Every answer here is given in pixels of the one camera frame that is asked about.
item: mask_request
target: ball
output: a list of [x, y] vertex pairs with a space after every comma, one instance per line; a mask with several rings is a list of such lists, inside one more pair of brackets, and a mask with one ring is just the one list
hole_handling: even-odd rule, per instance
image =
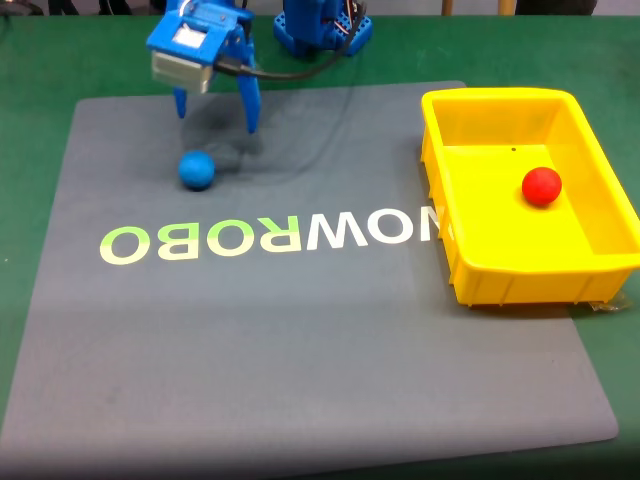
[[191, 190], [204, 190], [213, 182], [215, 165], [213, 159], [204, 152], [187, 152], [180, 161], [180, 179]]
[[551, 204], [562, 190], [560, 175], [547, 167], [534, 168], [522, 181], [522, 194], [530, 204], [546, 207]]

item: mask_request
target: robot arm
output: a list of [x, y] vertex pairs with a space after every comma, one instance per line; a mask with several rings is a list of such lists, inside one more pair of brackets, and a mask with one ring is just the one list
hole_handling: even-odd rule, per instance
[[205, 93], [216, 72], [234, 75], [243, 98], [247, 128], [257, 129], [261, 100], [258, 78], [301, 80], [353, 55], [370, 38], [366, 6], [353, 0], [285, 0], [274, 34], [294, 55], [334, 50], [321, 65], [301, 73], [256, 70], [251, 35], [254, 16], [234, 0], [168, 0], [167, 11], [147, 40], [156, 80], [174, 87], [178, 115], [186, 113], [187, 91]]

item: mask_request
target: green tabletop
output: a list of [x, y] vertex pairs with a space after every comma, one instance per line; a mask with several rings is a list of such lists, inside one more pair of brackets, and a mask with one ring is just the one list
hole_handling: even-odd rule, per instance
[[[640, 18], [379, 17], [356, 57], [299, 84], [268, 88], [461, 80], [469, 86], [568, 90], [582, 104], [632, 203], [640, 205]], [[73, 110], [87, 97], [166, 94], [154, 83], [145, 40], [158, 17], [16, 18], [0, 26], [0, 427], [20, 348]], [[260, 66], [306, 68], [254, 32]], [[235, 89], [218, 79], [218, 90]], [[640, 455], [640, 276], [615, 314], [572, 310], [620, 424], [610, 442], [384, 467], [316, 478], [426, 478], [470, 471], [511, 477], [611, 476]]]

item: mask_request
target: mouse pad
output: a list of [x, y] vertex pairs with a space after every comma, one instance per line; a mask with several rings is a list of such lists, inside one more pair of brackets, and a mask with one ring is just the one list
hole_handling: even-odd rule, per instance
[[614, 437], [563, 308], [448, 285], [420, 100], [462, 86], [267, 91], [254, 135], [236, 93], [80, 102], [0, 463], [264, 478]]

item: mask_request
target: plastic container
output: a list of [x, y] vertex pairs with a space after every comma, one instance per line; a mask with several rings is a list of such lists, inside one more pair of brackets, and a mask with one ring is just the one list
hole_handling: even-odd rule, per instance
[[[640, 266], [640, 221], [578, 102], [537, 88], [422, 98], [422, 147], [449, 268], [465, 305], [608, 302]], [[522, 180], [562, 178], [546, 208]]]

